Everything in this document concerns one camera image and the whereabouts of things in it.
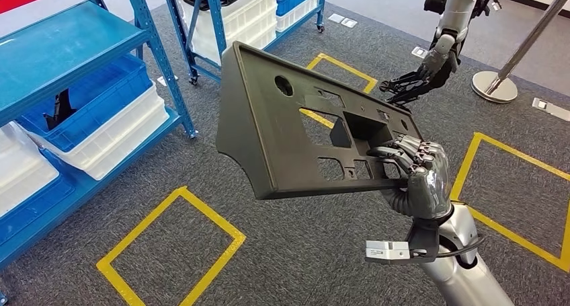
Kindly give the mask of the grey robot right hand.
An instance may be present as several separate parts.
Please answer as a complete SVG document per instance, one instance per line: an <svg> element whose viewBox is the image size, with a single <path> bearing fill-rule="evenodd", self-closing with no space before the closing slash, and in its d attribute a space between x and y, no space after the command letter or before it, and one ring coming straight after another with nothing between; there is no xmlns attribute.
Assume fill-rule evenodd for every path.
<svg viewBox="0 0 570 306"><path fill-rule="evenodd" d="M407 175L406 188L380 191L394 211L419 219L439 219L450 213L449 159L443 146L399 135L367 154L392 159Z"/></svg>

